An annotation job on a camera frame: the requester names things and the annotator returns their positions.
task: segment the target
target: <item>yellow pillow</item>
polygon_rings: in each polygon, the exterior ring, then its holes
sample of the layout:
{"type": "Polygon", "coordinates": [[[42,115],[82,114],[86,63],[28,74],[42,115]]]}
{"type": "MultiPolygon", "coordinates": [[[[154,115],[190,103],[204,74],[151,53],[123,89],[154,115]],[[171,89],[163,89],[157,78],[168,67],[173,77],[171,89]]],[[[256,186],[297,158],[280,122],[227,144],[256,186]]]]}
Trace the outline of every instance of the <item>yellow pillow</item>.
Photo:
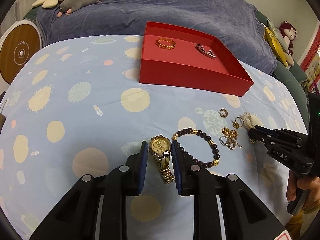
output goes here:
{"type": "Polygon", "coordinates": [[[280,42],[277,40],[277,38],[274,36],[272,31],[268,27],[265,27],[265,30],[266,30],[266,36],[271,49],[273,50],[274,54],[276,54],[276,57],[278,58],[278,60],[287,67],[288,64],[287,64],[287,61],[285,60],[285,53],[281,47],[280,42]]]}

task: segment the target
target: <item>watch face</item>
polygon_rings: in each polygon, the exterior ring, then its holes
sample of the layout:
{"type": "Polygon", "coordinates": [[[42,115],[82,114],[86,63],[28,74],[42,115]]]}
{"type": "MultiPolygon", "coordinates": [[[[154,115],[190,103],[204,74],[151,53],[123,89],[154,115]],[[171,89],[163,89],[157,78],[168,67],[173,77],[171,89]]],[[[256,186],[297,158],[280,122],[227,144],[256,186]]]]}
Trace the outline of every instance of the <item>watch face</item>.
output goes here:
{"type": "Polygon", "coordinates": [[[151,150],[156,154],[163,154],[169,150],[170,145],[167,140],[163,138],[155,139],[151,142],[151,150]]]}

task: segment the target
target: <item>blue gripper pad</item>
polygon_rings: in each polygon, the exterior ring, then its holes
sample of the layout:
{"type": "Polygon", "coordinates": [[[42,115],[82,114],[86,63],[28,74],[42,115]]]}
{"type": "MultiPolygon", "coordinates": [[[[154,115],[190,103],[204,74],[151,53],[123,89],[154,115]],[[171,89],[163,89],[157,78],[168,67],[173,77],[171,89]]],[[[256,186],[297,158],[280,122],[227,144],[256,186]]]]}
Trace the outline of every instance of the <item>blue gripper pad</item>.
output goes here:
{"type": "Polygon", "coordinates": [[[146,177],[147,163],[148,163],[148,143],[143,141],[141,145],[140,154],[142,155],[140,162],[140,170],[138,176],[138,193],[141,194],[144,186],[144,179],[146,177]]]}
{"type": "Polygon", "coordinates": [[[171,143],[171,149],[172,149],[171,155],[172,155],[174,178],[176,181],[176,188],[178,190],[178,194],[181,195],[181,192],[182,192],[181,171],[180,171],[179,161],[178,161],[177,153],[176,153],[173,142],[171,143]]]}

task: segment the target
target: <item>wall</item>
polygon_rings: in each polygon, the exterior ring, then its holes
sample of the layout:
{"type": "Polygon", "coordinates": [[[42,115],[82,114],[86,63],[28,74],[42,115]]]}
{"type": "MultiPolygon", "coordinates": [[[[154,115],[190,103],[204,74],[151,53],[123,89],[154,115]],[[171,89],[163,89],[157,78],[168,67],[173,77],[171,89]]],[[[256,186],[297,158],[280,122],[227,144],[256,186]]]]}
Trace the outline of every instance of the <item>wall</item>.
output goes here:
{"type": "Polygon", "coordinates": [[[283,21],[291,23],[298,31],[293,41],[293,59],[298,61],[308,46],[316,28],[317,17],[306,0],[246,0],[257,7],[276,26],[283,21]]]}

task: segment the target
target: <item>metal screw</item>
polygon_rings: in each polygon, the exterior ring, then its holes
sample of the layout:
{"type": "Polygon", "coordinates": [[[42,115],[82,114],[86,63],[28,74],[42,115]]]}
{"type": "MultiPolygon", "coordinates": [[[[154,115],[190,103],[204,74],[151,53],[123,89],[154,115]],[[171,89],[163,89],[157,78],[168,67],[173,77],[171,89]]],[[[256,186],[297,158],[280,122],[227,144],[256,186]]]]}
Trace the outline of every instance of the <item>metal screw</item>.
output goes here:
{"type": "Polygon", "coordinates": [[[237,181],[238,179],[238,176],[236,174],[230,174],[228,176],[228,179],[230,179],[231,181],[237,181]]]}
{"type": "Polygon", "coordinates": [[[198,165],[192,165],[192,166],[190,167],[190,169],[191,169],[192,171],[199,171],[199,170],[200,170],[200,167],[199,167],[198,165]]]}
{"type": "Polygon", "coordinates": [[[89,174],[86,174],[86,175],[84,175],[84,176],[82,177],[82,180],[83,180],[84,182],[88,182],[88,181],[90,181],[91,179],[92,179],[92,176],[89,175],[89,174]]]}
{"type": "Polygon", "coordinates": [[[129,167],[127,165],[122,165],[119,167],[119,171],[121,172],[126,172],[129,170],[129,167]]]}

